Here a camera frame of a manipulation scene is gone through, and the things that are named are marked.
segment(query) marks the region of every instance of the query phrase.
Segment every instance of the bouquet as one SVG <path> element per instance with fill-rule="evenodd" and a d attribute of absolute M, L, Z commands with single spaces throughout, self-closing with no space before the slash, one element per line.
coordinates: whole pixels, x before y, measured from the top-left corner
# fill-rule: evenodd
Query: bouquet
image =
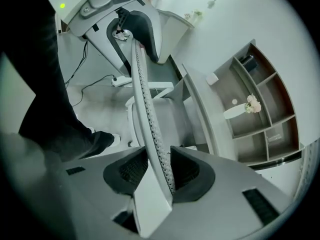
<path fill-rule="evenodd" d="M 249 95 L 246 100 L 248 101 L 244 105 L 246 113 L 258 113 L 261 111 L 261 104 L 253 94 Z"/>

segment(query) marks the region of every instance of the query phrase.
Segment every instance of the wall shelf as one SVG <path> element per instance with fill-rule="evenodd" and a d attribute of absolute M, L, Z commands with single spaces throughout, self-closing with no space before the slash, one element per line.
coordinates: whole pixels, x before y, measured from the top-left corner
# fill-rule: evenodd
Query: wall shelf
<path fill-rule="evenodd" d="M 257 68 L 248 72 L 241 61 L 252 55 Z M 214 86 L 225 110 L 232 100 L 246 103 L 253 94 L 261 112 L 244 113 L 228 119 L 238 161 L 260 165 L 291 156 L 301 150 L 297 119 L 288 91 L 270 61 L 255 46 L 254 40 L 215 71 Z"/>

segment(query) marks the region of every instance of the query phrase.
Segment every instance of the cable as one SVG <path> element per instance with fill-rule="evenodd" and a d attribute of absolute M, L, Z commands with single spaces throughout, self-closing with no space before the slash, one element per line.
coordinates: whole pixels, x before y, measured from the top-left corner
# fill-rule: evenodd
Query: cable
<path fill-rule="evenodd" d="M 91 84 L 83 87 L 83 88 L 81 89 L 81 100 L 80 100 L 77 104 L 73 105 L 72 107 L 75 107 L 75 106 L 78 105 L 80 102 L 82 102 L 82 99 L 84 98 L 84 89 L 86 89 L 86 88 L 89 87 L 89 86 L 93 86 L 93 85 L 95 85 L 96 83 L 98 83 L 98 82 L 102 81 L 103 79 L 105 79 L 106 77 L 110 77 L 110 76 L 113 76 L 113 80 L 114 80 L 114 81 L 117 81 L 117 78 L 116 78 L 113 74 L 107 74 L 107 75 L 105 75 L 104 77 L 100 78 L 99 80 L 97 80 L 97 81 L 95 81 L 95 82 L 93 82 L 93 83 L 91 83 Z"/>
<path fill-rule="evenodd" d="M 77 72 L 78 69 L 82 66 L 82 63 L 83 63 L 83 62 L 85 61 L 85 59 L 87 58 L 87 51 L 86 51 L 87 45 L 88 45 L 88 40 L 87 40 L 87 41 L 85 42 L 85 44 L 84 44 L 84 47 L 83 47 L 83 56 L 82 56 L 82 59 L 81 59 L 79 65 L 78 65 L 78 67 L 75 69 L 75 71 L 73 72 L 73 74 L 72 74 L 72 76 L 69 78 L 69 80 L 64 83 L 64 84 L 66 85 L 65 88 L 68 88 L 71 79 L 74 78 L 76 72 Z"/>

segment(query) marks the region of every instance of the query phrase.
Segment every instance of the foot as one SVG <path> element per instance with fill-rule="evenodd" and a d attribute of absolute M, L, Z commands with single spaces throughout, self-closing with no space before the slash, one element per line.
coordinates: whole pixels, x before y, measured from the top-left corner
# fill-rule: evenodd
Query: foot
<path fill-rule="evenodd" d="M 125 38 L 130 37 L 130 32 L 128 30 L 122 30 L 121 33 L 124 35 Z"/>
<path fill-rule="evenodd" d="M 124 36 L 124 34 L 122 32 L 119 32 L 118 34 L 116 32 L 114 32 L 113 37 L 116 39 L 119 39 L 121 41 L 127 41 L 127 38 Z"/>
<path fill-rule="evenodd" d="M 120 137 L 119 134 L 112 134 L 112 135 L 113 135 L 113 137 L 114 137 L 114 141 L 113 141 L 113 143 L 112 143 L 108 148 L 115 147 L 115 146 L 119 145 L 120 142 L 121 142 L 121 137 Z"/>

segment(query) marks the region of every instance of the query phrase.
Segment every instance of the chair seat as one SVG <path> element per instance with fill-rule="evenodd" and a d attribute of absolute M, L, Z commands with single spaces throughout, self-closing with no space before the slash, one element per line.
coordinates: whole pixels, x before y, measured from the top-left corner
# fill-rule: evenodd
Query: chair seat
<path fill-rule="evenodd" d="M 188 145 L 193 140 L 193 135 L 190 131 L 190 122 L 183 103 L 174 102 L 170 98 L 157 98 L 152 101 L 165 151 L 170 152 L 170 146 Z M 138 143 L 143 147 L 145 143 L 135 104 L 132 106 L 132 120 Z"/>

